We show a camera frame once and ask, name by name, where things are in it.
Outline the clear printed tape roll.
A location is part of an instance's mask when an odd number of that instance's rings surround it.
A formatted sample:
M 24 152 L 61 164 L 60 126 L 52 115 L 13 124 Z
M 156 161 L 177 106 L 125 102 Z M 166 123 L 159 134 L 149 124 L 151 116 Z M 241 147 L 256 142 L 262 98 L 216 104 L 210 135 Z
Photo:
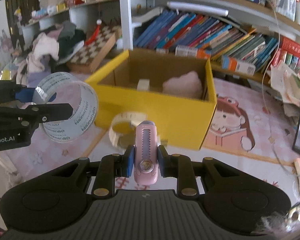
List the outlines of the clear printed tape roll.
M 43 114 L 41 127 L 56 142 L 70 142 L 80 137 L 98 113 L 94 89 L 66 72 L 53 73 L 42 79 L 32 101 L 49 109 L 49 113 Z

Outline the small white paper roll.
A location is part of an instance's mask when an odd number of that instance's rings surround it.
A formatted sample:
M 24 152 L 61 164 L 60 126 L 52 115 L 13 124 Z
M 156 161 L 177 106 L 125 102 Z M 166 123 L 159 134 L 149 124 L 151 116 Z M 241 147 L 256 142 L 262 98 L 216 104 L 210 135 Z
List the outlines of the small white paper roll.
M 139 91 L 150 91 L 150 80 L 149 79 L 139 79 L 137 90 Z

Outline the row of books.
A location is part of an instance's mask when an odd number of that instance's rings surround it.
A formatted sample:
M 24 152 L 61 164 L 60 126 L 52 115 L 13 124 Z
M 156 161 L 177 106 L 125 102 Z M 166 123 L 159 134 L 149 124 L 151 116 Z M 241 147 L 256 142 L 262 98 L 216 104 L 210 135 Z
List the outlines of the row of books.
M 134 46 L 209 59 L 222 69 L 253 76 L 285 63 L 300 73 L 300 45 L 220 16 L 161 8 L 143 15 Z

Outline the yellow cardboard box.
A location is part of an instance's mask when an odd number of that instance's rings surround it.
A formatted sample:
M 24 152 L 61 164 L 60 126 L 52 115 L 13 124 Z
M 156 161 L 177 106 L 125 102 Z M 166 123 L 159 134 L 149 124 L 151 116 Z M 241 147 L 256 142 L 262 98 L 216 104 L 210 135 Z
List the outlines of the yellow cardboard box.
M 202 83 L 200 99 L 163 94 L 162 85 L 191 71 Z M 139 79 L 150 80 L 150 91 L 139 91 Z M 209 60 L 159 54 L 146 49 L 126 50 L 86 79 L 98 96 L 96 126 L 109 128 L 123 112 L 141 112 L 157 126 L 169 145 L 200 150 L 211 125 L 217 96 Z

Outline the cream wrist watch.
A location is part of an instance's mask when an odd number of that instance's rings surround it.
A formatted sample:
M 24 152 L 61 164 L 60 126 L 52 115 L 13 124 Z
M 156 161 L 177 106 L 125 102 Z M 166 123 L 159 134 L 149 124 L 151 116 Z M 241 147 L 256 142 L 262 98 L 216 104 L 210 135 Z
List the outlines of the cream wrist watch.
M 111 144 L 121 150 L 134 145 L 136 127 L 145 120 L 147 114 L 141 112 L 123 112 L 116 115 L 109 128 Z

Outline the wooden chess board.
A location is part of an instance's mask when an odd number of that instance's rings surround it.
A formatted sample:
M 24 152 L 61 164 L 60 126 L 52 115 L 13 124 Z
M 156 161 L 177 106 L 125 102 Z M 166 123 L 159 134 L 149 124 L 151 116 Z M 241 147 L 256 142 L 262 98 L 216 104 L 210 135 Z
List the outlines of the wooden chess board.
M 68 68 L 75 73 L 94 73 L 101 66 L 108 53 L 114 48 L 121 35 L 122 29 L 119 25 L 103 27 L 94 42 L 82 47 L 67 62 Z

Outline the pile of clothes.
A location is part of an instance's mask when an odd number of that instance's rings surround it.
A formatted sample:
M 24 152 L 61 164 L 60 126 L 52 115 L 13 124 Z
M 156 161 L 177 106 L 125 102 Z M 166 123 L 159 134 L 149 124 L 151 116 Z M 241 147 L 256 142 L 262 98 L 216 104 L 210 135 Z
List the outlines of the pile of clothes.
M 87 39 L 86 33 L 70 21 L 44 29 L 33 38 L 32 49 L 19 64 L 16 83 L 36 87 L 48 75 L 69 72 L 66 65 Z

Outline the pink utility knife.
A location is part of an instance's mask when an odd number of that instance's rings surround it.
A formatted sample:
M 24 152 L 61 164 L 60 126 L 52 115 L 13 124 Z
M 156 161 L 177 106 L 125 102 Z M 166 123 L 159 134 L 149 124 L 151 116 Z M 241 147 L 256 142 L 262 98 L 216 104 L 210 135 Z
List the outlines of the pink utility knife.
M 157 129 L 152 121 L 136 128 L 134 179 L 140 185 L 153 185 L 158 177 Z

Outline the pile of papers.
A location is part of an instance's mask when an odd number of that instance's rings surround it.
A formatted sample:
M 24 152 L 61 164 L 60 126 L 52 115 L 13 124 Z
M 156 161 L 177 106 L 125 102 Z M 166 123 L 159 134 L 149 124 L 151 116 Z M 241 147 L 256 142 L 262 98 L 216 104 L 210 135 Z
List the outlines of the pile of papers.
M 281 97 L 284 114 L 296 126 L 300 118 L 300 76 L 281 61 L 271 68 L 270 84 Z

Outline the red hanging ornament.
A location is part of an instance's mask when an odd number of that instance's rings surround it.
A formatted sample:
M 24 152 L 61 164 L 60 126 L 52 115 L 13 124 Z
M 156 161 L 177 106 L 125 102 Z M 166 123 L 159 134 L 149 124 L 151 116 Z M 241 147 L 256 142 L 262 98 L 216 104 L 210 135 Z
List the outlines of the red hanging ornament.
M 85 41 L 85 46 L 92 44 L 96 40 L 96 38 L 100 32 L 101 25 L 102 25 L 102 20 L 98 19 L 96 22 L 96 29 L 93 32 L 93 34 Z

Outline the pink plush toy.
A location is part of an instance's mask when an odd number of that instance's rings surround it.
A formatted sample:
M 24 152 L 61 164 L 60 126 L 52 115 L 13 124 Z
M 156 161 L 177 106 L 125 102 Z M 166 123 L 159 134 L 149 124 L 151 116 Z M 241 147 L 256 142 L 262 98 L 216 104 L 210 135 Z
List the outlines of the pink plush toy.
M 191 99 L 200 99 L 203 93 L 201 80 L 195 71 L 165 81 L 162 85 L 162 92 Z

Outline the white shelf post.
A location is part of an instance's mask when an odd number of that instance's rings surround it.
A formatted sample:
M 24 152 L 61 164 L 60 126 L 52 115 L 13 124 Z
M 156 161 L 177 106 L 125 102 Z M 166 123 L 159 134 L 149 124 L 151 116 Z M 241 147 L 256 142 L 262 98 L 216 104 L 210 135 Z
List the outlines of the white shelf post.
M 131 0 L 120 0 L 123 49 L 133 49 Z

